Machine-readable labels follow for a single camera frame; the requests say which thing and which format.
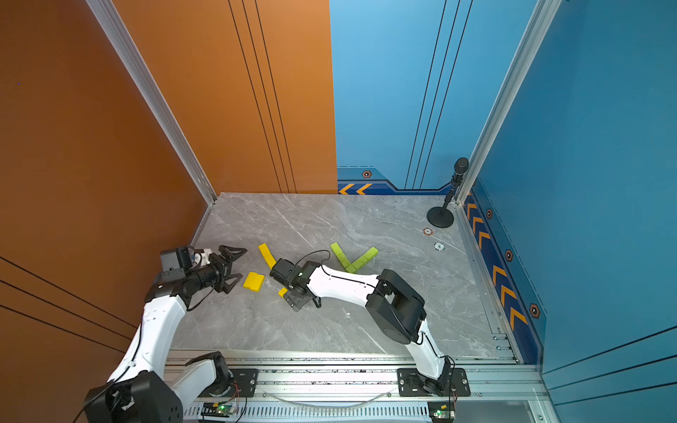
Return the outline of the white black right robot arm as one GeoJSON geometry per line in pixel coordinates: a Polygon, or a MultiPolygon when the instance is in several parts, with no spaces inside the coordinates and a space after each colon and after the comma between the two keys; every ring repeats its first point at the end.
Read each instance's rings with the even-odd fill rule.
{"type": "Polygon", "coordinates": [[[385,336],[407,348],[424,391],[440,397],[451,394],[453,360],[432,337],[425,300],[395,271],[358,275],[313,261],[300,266],[280,259],[270,276],[287,289],[283,298],[296,312],[309,302],[321,308],[324,299],[365,308],[385,336]]]}

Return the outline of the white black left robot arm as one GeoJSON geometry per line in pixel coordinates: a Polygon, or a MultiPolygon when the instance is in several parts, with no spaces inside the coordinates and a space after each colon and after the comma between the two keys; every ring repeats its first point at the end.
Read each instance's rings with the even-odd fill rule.
{"type": "Polygon", "coordinates": [[[91,389],[81,414],[90,422],[181,422],[201,394],[235,396],[236,379],[220,352],[189,360],[172,382],[164,377],[176,330],[196,307],[194,294],[229,294],[242,279],[233,271],[245,248],[217,251],[184,246],[160,254],[161,271],[145,298],[139,327],[123,359],[102,386],[91,389]]]}

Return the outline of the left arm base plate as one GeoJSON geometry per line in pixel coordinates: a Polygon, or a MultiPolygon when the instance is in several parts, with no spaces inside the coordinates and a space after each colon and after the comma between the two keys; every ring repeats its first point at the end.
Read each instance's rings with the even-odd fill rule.
{"type": "Polygon", "coordinates": [[[208,386],[201,396],[205,398],[253,398],[257,389],[258,370],[231,369],[225,382],[208,386]]]}

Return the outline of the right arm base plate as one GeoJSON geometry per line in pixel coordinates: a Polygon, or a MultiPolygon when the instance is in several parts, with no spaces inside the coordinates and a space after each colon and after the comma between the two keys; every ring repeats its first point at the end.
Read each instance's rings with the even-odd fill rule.
{"type": "Polygon", "coordinates": [[[472,395],[470,382],[463,368],[444,370],[437,378],[420,374],[415,368],[397,370],[398,393],[404,398],[447,397],[467,398],[472,395]]]}

